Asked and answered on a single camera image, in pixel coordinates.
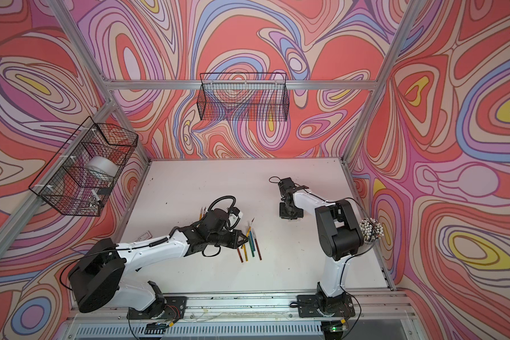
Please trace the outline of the yellow capped knife angled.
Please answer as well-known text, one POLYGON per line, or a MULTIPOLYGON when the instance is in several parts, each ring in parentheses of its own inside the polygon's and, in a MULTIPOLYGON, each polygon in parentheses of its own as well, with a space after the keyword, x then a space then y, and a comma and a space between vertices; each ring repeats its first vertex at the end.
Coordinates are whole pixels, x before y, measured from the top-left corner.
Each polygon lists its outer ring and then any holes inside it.
MULTIPOLYGON (((249 222, 247 223, 247 229, 246 229, 245 234, 246 234, 249 238, 252 238, 252 236, 251 236, 251 230, 252 230, 252 223, 253 223, 253 221, 254 221, 254 220, 249 221, 249 222)), ((242 247, 245 247, 246 249, 249 249, 249 241, 248 241, 245 245, 243 245, 242 247)))

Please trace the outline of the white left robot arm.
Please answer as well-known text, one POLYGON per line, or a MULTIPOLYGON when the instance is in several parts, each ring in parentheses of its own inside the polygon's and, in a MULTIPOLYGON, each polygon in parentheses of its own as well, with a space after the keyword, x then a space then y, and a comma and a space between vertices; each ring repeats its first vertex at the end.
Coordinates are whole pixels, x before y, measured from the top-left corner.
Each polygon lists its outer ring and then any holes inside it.
POLYGON ((135 279, 144 267, 172 259, 203 254, 208 246, 238 249, 249 239, 237 229, 243 213, 238 208, 209 210, 186 227, 169 235, 141 242, 97 242, 70 270, 67 277, 77 308, 92 313, 102 307, 128 307, 150 318, 160 316, 167 300, 151 280, 135 279))

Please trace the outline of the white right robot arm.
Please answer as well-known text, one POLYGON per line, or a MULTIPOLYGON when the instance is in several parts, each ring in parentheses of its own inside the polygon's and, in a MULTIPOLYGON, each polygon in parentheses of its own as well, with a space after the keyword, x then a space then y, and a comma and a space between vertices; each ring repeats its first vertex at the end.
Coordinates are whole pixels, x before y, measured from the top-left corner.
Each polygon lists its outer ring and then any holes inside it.
POLYGON ((326 298, 340 296, 347 261, 365 245, 354 207, 347 199, 328 201, 290 177, 280 179, 278 187, 280 218, 297 220, 307 213, 315 218, 317 239, 327 256, 318 290, 326 298))

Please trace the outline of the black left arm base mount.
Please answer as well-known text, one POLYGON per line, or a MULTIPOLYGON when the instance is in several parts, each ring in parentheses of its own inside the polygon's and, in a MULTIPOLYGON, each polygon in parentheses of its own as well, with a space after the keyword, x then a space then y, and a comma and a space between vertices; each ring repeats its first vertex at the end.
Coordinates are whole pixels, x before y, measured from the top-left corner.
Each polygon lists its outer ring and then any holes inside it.
POLYGON ((184 318, 188 300, 186 296, 165 296, 155 282, 149 280, 147 283, 153 289, 155 300, 141 311, 130 307, 127 314, 129 320, 177 322, 184 318))

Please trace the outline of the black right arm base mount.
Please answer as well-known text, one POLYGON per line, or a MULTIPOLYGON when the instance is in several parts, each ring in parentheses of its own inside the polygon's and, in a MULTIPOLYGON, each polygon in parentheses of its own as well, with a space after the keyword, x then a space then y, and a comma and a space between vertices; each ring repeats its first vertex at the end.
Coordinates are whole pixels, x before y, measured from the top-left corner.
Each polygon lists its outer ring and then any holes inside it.
POLYGON ((348 320, 356 315, 351 294, 338 287, 338 293, 329 296, 321 283, 317 283, 316 293, 296 296, 296 301, 291 302, 289 308, 297 309, 301 318, 341 317, 348 320))

